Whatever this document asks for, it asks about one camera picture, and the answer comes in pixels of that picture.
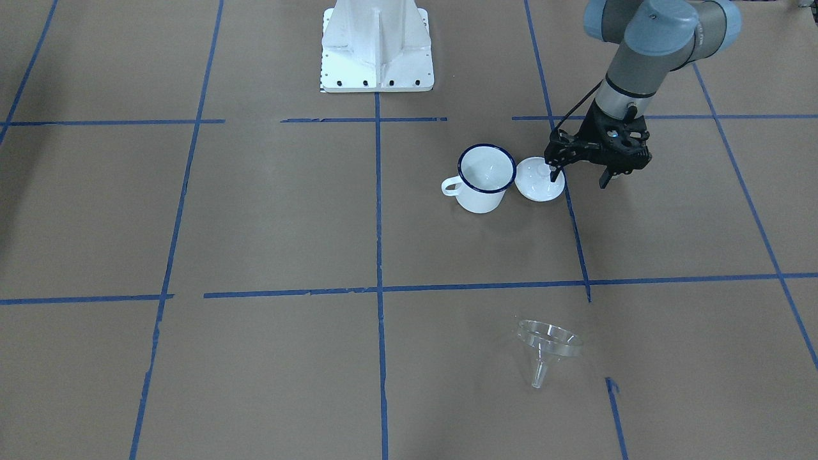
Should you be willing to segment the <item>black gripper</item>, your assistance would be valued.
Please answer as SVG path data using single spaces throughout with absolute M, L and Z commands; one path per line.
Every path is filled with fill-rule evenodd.
M 605 166 L 599 188 L 605 189 L 615 172 L 645 168 L 652 160 L 647 146 L 649 132 L 645 117 L 637 116 L 637 106 L 626 105 L 622 118 L 611 117 L 592 102 L 579 131 L 574 135 L 556 127 L 544 149 L 550 165 L 550 183 L 563 183 L 563 168 L 578 161 Z

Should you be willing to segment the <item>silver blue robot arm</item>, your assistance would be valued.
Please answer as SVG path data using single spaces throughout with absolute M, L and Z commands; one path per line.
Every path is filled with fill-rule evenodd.
M 578 131 L 552 129 L 543 157 L 549 180 L 579 161 L 604 166 L 599 186 L 645 169 L 652 155 L 645 112 L 666 76 L 730 47 L 743 25 L 731 1 L 590 1 L 585 32 L 617 45 L 604 78 L 585 94 Z

